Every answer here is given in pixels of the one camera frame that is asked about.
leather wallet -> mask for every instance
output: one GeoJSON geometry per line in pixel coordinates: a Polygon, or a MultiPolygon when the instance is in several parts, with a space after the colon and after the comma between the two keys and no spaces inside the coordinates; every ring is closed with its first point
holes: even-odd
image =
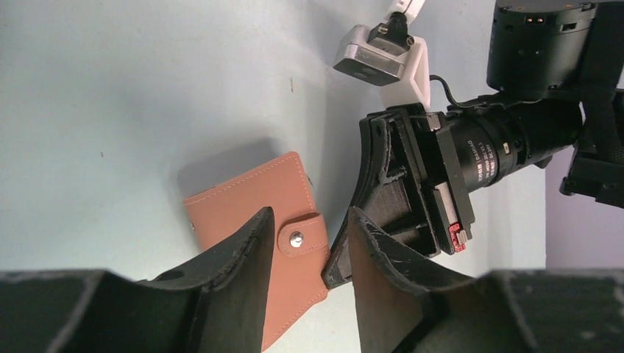
{"type": "Polygon", "coordinates": [[[321,278],[329,257],[327,228],[296,152],[185,199],[184,205],[203,250],[233,234],[262,207],[273,209],[276,234],[263,351],[327,298],[321,278]]]}

brown leather notebook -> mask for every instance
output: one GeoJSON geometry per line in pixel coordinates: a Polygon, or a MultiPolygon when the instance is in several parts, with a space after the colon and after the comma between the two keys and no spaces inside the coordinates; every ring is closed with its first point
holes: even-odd
{"type": "Polygon", "coordinates": [[[296,152],[184,200],[202,249],[241,228],[262,207],[275,216],[275,250],[262,350],[301,315],[327,298],[321,271],[329,257],[327,228],[317,213],[296,152]]]}

red component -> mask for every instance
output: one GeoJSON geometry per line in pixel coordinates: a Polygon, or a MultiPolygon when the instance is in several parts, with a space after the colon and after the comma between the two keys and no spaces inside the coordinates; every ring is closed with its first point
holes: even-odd
{"type": "Polygon", "coordinates": [[[453,242],[455,252],[466,250],[466,244],[460,244],[458,240],[459,232],[461,232],[461,224],[455,223],[449,227],[450,239],[453,242]]]}

black cylinder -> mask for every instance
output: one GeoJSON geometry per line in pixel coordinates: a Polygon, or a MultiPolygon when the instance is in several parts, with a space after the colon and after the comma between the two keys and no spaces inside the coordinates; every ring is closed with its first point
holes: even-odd
{"type": "Polygon", "coordinates": [[[460,115],[451,124],[466,187],[472,192],[573,144],[583,121],[578,103],[547,100],[460,115]]]}
{"type": "Polygon", "coordinates": [[[565,99],[574,82],[595,5],[565,0],[498,0],[487,84],[524,100],[565,99]]]}

screw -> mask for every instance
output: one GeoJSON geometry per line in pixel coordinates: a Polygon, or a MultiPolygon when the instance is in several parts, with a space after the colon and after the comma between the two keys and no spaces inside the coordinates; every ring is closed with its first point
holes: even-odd
{"type": "Polygon", "coordinates": [[[295,232],[291,235],[291,246],[294,248],[300,248],[303,244],[303,234],[295,232]]]}

